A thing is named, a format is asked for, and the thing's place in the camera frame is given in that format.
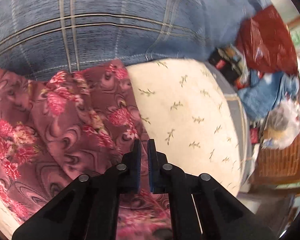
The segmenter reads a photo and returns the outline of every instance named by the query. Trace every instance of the metal pin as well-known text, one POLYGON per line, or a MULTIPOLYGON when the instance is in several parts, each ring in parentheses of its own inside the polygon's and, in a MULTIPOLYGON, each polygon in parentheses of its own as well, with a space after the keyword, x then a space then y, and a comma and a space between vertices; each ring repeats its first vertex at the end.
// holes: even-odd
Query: metal pin
POLYGON ((127 168, 127 165, 125 165, 124 163, 119 163, 117 165, 117 170, 119 171, 124 171, 127 168))
POLYGON ((162 168, 166 171, 172 170, 172 165, 170 163, 166 163, 162 166, 162 168))
POLYGON ((85 182, 85 181, 87 181, 89 179, 89 176, 87 175, 87 174, 81 174, 80 176, 79 176, 79 181, 81 181, 81 182, 85 182))
POLYGON ((211 176, 210 176, 208 173, 202 173, 202 174, 200 175, 200 178, 201 178, 202 180, 208 181, 208 180, 211 179, 211 176))

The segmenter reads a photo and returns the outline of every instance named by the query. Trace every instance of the plastic bag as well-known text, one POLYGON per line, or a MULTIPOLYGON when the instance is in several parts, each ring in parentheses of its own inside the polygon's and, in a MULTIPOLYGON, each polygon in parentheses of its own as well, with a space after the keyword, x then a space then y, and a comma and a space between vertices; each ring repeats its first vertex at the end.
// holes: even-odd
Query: plastic bag
POLYGON ((292 99, 283 100, 269 112, 262 147, 285 149, 300 133, 300 112, 292 99))
POLYGON ((242 22, 236 47, 249 68, 298 74, 297 54, 286 25, 273 5, 242 22))

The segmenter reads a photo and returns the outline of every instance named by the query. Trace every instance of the pink floral fabric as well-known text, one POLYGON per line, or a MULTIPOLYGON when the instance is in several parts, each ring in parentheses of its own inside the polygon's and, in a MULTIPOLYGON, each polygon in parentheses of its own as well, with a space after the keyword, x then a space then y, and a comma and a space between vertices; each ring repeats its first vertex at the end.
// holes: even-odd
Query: pink floral fabric
POLYGON ((0 69, 0 199, 21 224, 80 174, 103 174, 142 141, 141 192, 122 195, 117 239, 160 239, 166 195, 149 193, 146 143, 120 60, 48 82, 0 69))

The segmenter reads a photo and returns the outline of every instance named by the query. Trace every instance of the cream pillow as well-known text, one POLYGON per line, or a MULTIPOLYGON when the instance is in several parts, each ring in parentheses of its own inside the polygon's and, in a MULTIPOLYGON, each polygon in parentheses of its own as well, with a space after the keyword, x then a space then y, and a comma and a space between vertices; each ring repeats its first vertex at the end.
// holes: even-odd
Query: cream pillow
POLYGON ((186 173, 209 173, 236 196, 241 182, 237 134, 227 101, 206 66, 164 59, 127 70, 157 151, 186 173))

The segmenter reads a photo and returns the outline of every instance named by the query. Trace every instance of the white wall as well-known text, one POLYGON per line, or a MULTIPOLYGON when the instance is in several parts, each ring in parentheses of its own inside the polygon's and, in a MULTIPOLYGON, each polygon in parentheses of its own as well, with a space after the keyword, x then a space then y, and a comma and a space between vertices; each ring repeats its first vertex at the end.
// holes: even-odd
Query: white wall
POLYGON ((271 0, 285 23, 289 23, 300 14, 291 0, 271 0))

